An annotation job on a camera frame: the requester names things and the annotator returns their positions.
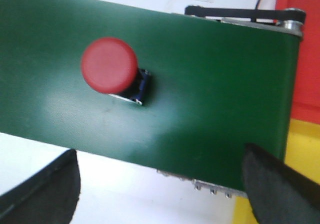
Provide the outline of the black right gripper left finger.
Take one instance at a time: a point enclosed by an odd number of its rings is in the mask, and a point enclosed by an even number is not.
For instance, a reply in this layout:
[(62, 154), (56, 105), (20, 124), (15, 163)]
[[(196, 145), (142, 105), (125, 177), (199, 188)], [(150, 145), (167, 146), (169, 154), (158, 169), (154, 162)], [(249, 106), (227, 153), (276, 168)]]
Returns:
[(2, 224), (69, 224), (81, 192), (77, 152), (69, 149), (0, 197)]

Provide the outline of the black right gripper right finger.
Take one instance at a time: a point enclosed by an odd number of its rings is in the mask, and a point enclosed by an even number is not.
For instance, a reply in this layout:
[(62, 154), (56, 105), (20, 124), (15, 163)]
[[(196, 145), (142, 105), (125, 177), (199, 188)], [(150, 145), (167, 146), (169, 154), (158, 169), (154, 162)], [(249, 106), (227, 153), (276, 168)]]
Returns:
[(260, 224), (318, 224), (320, 186), (260, 146), (248, 143), (242, 178)]

